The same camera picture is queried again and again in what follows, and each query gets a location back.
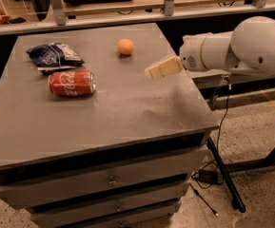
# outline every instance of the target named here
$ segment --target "cabinet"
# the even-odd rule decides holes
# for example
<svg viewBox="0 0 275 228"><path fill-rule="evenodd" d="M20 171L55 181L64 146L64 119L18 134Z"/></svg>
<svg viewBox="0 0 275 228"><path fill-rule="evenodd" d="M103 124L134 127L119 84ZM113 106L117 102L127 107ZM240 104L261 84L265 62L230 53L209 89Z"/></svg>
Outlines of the cabinet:
<svg viewBox="0 0 275 228"><path fill-rule="evenodd" d="M116 51L121 38L135 49ZM26 51L71 46L95 75L91 96L49 92ZM0 81L0 199L39 227L126 227L180 208L218 124L191 79L150 80L174 53L155 24L20 36Z"/></svg>

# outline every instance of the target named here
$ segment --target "black metal stand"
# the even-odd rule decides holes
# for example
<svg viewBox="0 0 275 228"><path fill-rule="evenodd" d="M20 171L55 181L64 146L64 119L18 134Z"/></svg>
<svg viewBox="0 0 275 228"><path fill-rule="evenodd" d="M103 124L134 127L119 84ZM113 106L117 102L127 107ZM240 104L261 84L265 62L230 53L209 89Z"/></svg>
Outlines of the black metal stand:
<svg viewBox="0 0 275 228"><path fill-rule="evenodd" d="M246 171L251 169L265 168L269 166L275 166L275 148L264 159L258 159L254 161L242 161L230 164L224 164L218 150L211 138L207 142L208 149L211 150L217 165L221 171L221 174L228 186L228 189L233 197L232 206L239 209L242 213L246 211L246 207L229 175L231 172Z"/></svg>

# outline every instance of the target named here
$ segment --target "concrete floor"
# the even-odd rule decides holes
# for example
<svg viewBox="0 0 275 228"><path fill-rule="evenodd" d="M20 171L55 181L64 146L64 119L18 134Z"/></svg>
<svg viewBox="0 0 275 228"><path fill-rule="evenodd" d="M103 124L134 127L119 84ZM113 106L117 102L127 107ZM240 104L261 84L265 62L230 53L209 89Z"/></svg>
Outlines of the concrete floor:
<svg viewBox="0 0 275 228"><path fill-rule="evenodd" d="M275 146L275 89L232 95L228 106L219 144L224 162L264 158ZM226 97L219 98L214 115L221 120L225 112ZM215 142L217 133L211 134ZM170 218L142 222L133 228L275 228L275 167L235 173L231 177L246 205L245 213L232 208L232 197L225 184L201 189L192 180L193 186L218 212L218 217L189 188L178 213ZM37 227L29 221L28 212L14 211L0 200L0 228L28 227Z"/></svg>

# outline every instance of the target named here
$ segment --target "red soda can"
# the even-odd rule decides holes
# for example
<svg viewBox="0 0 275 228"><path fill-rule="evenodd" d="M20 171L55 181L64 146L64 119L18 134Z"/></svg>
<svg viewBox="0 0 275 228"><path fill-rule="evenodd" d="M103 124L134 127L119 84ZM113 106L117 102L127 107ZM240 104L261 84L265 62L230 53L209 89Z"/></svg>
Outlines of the red soda can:
<svg viewBox="0 0 275 228"><path fill-rule="evenodd" d="M94 77L88 70L54 72L49 76L49 88L56 95L92 94L95 90Z"/></svg>

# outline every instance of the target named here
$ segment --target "drawer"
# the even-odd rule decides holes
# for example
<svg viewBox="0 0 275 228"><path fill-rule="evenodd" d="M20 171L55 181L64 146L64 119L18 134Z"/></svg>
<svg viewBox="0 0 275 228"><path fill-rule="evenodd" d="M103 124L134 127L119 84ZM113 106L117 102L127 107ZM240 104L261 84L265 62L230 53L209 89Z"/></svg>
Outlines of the drawer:
<svg viewBox="0 0 275 228"><path fill-rule="evenodd" d="M86 220L70 225L59 226L59 228L128 228L141 221L171 216L178 212L180 205L180 201L168 201L147 208L133 210L125 214Z"/></svg>
<svg viewBox="0 0 275 228"><path fill-rule="evenodd" d="M15 209L67 200L144 181L190 173L206 154L199 148L169 151L0 186L0 199Z"/></svg>
<svg viewBox="0 0 275 228"><path fill-rule="evenodd" d="M40 214L33 214L31 215L31 220L39 227L52 228L84 219L124 213L127 210L153 203L179 199L186 194L188 186L188 180L181 180L93 201L73 203L72 205L58 207Z"/></svg>

